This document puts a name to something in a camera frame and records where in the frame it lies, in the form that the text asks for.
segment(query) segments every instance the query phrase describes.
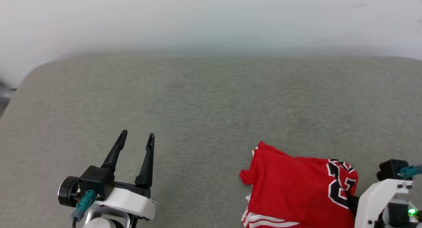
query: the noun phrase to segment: black and white number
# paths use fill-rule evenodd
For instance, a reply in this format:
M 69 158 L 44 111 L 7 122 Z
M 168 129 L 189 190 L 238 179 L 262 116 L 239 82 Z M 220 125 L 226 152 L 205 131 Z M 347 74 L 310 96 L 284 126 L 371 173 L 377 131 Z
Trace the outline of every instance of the black and white number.
M 342 195 L 342 191 L 348 191 L 355 183 L 356 180 L 346 178 L 344 184 L 347 186 L 343 188 L 342 182 L 340 181 L 340 166 L 345 169 L 348 173 L 352 172 L 354 169 L 347 163 L 336 159 L 329 159 L 327 163 L 328 175 L 334 177 L 334 180 L 328 185 L 328 197 L 335 204 L 347 208 L 347 197 Z

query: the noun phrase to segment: gray fabric surface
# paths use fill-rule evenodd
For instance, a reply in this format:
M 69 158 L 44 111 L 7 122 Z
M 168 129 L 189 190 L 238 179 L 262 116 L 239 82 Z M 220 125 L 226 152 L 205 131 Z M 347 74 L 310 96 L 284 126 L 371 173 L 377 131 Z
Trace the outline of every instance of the gray fabric surface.
M 116 180 L 133 182 L 156 135 L 156 219 L 140 227 L 242 227 L 238 178 L 265 141 L 360 175 L 422 162 L 422 62 L 406 58 L 80 58 L 32 71 L 0 119 L 2 227 L 70 227 L 61 181 L 101 165 L 123 129 Z M 422 208 L 422 177 L 408 198 Z

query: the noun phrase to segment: red jersey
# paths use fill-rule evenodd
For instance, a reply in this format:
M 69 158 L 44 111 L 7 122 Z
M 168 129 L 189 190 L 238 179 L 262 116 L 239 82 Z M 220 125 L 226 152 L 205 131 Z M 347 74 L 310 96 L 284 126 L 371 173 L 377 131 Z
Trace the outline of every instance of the red jersey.
M 251 213 L 315 228 L 354 227 L 347 198 L 354 196 L 358 176 L 349 164 L 294 158 L 262 141 L 258 148 L 249 170 L 239 175 L 244 184 L 253 185 Z

